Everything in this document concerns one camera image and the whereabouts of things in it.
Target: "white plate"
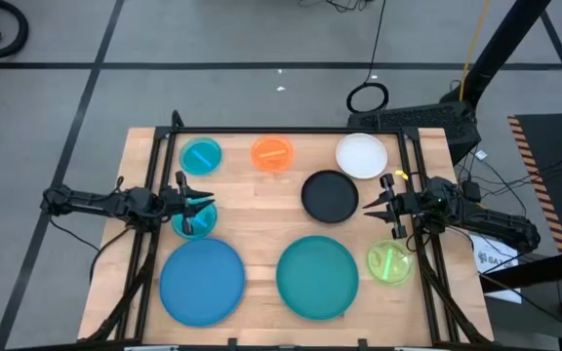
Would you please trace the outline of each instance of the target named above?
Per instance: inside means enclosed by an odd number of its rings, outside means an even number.
[[[336,159],[342,171],[358,179],[380,175],[387,166],[387,150],[377,138],[355,133],[338,143]]]

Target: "wooden tabletop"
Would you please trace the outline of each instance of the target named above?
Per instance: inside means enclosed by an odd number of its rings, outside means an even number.
[[[130,129],[121,160],[119,176],[123,188],[143,186],[153,129]],[[443,130],[420,130],[421,147],[429,176],[454,181],[448,145]],[[417,263],[413,278],[399,287],[389,287],[372,279],[367,270],[366,254],[370,244],[391,239],[391,227],[383,221],[357,212],[340,224],[324,224],[312,219],[302,208],[301,187],[313,173],[338,170],[335,150],[344,135],[289,135],[295,147],[295,160],[289,171],[268,174],[257,171],[250,156],[252,143],[261,135],[207,135],[222,147],[223,160],[216,172],[206,176],[188,176],[193,189],[215,194],[219,209],[217,227],[211,234],[231,245],[246,266],[247,288],[236,311],[210,328],[189,328],[173,320],[164,310],[158,293],[159,275],[168,256],[183,239],[170,225],[163,225],[154,270],[143,342],[149,344],[225,345],[236,337],[239,345],[357,345],[358,338],[371,346],[428,346],[430,337],[420,272]],[[189,140],[200,135],[178,135],[172,170],[180,168],[179,151]],[[396,136],[375,135],[384,144],[386,171],[402,170]],[[164,160],[161,150],[159,160]],[[411,143],[408,149],[413,154]],[[154,189],[163,168],[158,163]],[[359,190],[359,205],[375,200],[381,192],[377,179],[354,180]],[[172,176],[171,185],[175,186]],[[396,179],[396,192],[405,191],[402,178]],[[108,219],[102,241],[105,243],[123,228],[123,222]],[[342,243],[354,256],[359,270],[359,290],[342,316],[327,322],[308,321],[292,312],[281,300],[275,285],[276,263],[281,253],[297,239],[307,235],[325,235]],[[95,331],[123,292],[132,249],[133,234],[128,234],[106,250],[95,269],[79,336]],[[485,299],[477,278],[473,252],[460,233],[442,234],[442,246],[453,298],[467,318],[485,336],[493,339]],[[440,333],[447,340],[443,308],[435,295]],[[133,335],[138,302],[130,310],[127,336]]]

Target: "yellow cable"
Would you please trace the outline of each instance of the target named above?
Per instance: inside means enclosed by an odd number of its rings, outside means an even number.
[[[485,0],[485,5],[483,6],[483,14],[480,16],[480,20],[476,25],[476,32],[474,32],[474,37],[472,38],[472,43],[469,45],[469,50],[467,51],[467,59],[465,60],[465,65],[463,66],[463,77],[461,78],[461,88],[459,89],[459,101],[463,101],[463,88],[465,88],[465,76],[467,75],[467,67],[469,62],[472,61],[472,55],[474,54],[474,48],[476,47],[476,42],[478,41],[478,36],[480,35],[480,30],[483,28],[483,23],[485,22],[485,17],[487,17],[487,12],[489,10],[490,0]]]

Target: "plastic dish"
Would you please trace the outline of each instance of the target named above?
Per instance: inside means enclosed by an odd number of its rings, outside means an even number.
[[[355,133],[338,143],[336,159],[341,170],[357,179],[380,175],[387,166],[387,151],[377,138]]]
[[[302,185],[301,200],[305,210],[315,219],[339,223],[355,213],[359,193],[348,176],[337,171],[320,171]]]
[[[181,245],[160,275],[160,299],[175,320],[208,327],[224,320],[240,303],[246,286],[237,252],[217,239]]]
[[[195,204],[204,200],[192,200],[189,203]],[[192,225],[192,234],[185,235],[182,229],[183,214],[173,215],[171,219],[171,224],[173,225],[173,231],[175,231],[179,236],[184,239],[193,240],[201,239],[212,232],[216,226],[216,222],[219,218],[219,212],[215,204],[208,205],[205,209],[201,210],[195,217],[190,219],[190,224]]]
[[[204,176],[215,171],[221,160],[221,146],[208,137],[189,141],[180,154],[183,170],[195,176]]]
[[[264,172],[284,172],[294,161],[294,147],[284,136],[262,136],[251,147],[251,160]]]
[[[323,236],[304,237],[290,245],[279,259],[276,279],[288,307],[316,321],[341,315],[359,286],[352,255],[342,244]]]
[[[413,256],[392,240],[372,244],[368,249],[368,270],[378,281],[389,285],[406,282],[413,273]]]

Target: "black plate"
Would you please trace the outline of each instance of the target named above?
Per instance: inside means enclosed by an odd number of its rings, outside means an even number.
[[[337,171],[320,171],[311,175],[302,185],[301,200],[315,219],[339,223],[355,213],[359,193],[348,176]]]

